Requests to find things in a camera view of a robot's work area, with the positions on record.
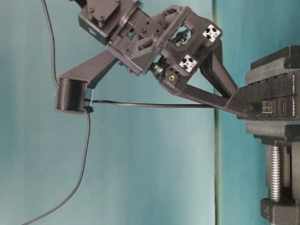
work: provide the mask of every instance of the robotic arm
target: robotic arm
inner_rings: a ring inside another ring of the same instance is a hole
[[[189,7],[172,5],[149,17],[140,9],[140,1],[76,2],[82,7],[80,26],[108,49],[59,77],[57,111],[91,112],[91,105],[85,105],[88,90],[117,61],[136,75],[151,71],[173,95],[240,117],[253,109],[222,65],[221,29]],[[187,84],[198,69],[222,96]]]

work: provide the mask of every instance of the teal wall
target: teal wall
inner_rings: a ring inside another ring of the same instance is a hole
[[[215,0],[214,15],[223,29],[224,65],[245,85],[250,63],[287,45],[300,45],[299,0]],[[245,122],[219,112],[218,224],[264,225],[260,199],[265,186],[264,147],[245,133]]]
[[[105,48],[78,26],[79,7],[48,0],[61,74]],[[210,0],[144,0],[150,15],[189,5],[212,18]],[[17,225],[50,209],[75,186],[86,117],[53,112],[50,40],[39,0],[0,8],[0,224]],[[212,90],[197,76],[194,84]],[[186,103],[151,74],[116,65],[100,99]],[[215,222],[214,115],[211,109],[132,109],[95,105],[78,192],[37,225],[212,225]]]

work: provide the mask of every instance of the black plastic part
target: black plastic part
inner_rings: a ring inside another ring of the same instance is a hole
[[[85,89],[86,82],[61,78],[56,110],[84,114]]]
[[[285,58],[285,68],[299,68],[300,67],[300,46],[290,45],[273,54],[265,56],[253,63],[251,63],[251,70],[273,62],[277,59]]]
[[[272,202],[269,198],[262,199],[261,216],[271,224],[300,225],[299,204],[287,199],[280,203]]]

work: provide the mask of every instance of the blue-green background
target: blue-green background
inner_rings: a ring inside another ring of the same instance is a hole
[[[79,7],[47,0],[61,74],[105,48],[83,31]],[[212,19],[211,0],[145,0],[154,15],[189,5]],[[75,186],[86,117],[53,112],[50,39],[39,0],[0,7],[0,225],[50,209]],[[212,90],[200,76],[194,84]],[[96,97],[186,103],[151,74],[116,65]],[[212,225],[215,223],[214,114],[211,109],[132,109],[96,105],[85,176],[78,192],[37,225]]]
[[[214,16],[224,32],[224,65],[240,86],[252,61],[300,45],[299,0],[215,0]],[[217,114],[217,134],[219,224],[268,224],[260,217],[260,199],[268,196],[263,145],[226,112]]]

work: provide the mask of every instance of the black plastic mount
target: black plastic mount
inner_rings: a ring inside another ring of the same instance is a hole
[[[276,203],[265,198],[261,200],[261,216],[271,224],[300,225],[300,205],[288,199]]]

